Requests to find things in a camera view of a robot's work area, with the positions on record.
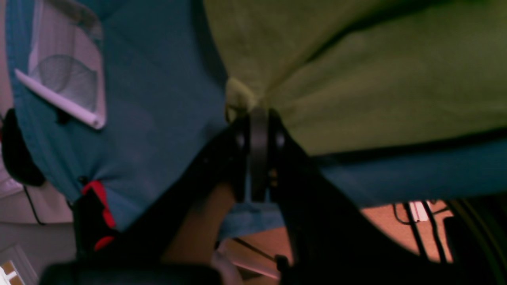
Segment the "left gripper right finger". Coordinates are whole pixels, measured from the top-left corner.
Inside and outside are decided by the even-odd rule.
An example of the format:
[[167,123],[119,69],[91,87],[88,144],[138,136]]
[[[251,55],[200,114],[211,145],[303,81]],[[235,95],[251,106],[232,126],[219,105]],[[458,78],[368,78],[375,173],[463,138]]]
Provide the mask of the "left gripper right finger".
[[490,198],[446,202],[453,256],[448,263],[430,218],[440,263],[425,251],[413,217],[416,255],[376,228],[319,171],[289,136],[279,115],[259,110],[259,176],[280,207],[293,253],[282,258],[281,285],[505,285],[506,208]]

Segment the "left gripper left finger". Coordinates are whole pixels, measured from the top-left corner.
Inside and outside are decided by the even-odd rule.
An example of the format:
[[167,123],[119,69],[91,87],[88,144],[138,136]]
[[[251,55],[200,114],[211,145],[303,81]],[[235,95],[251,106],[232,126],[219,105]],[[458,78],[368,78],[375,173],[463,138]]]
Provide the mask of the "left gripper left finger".
[[239,116],[196,156],[180,179],[109,245],[85,258],[46,269],[42,285],[219,285],[208,266],[159,262],[190,208],[224,177],[244,186],[250,162],[250,199],[260,199],[260,110]]

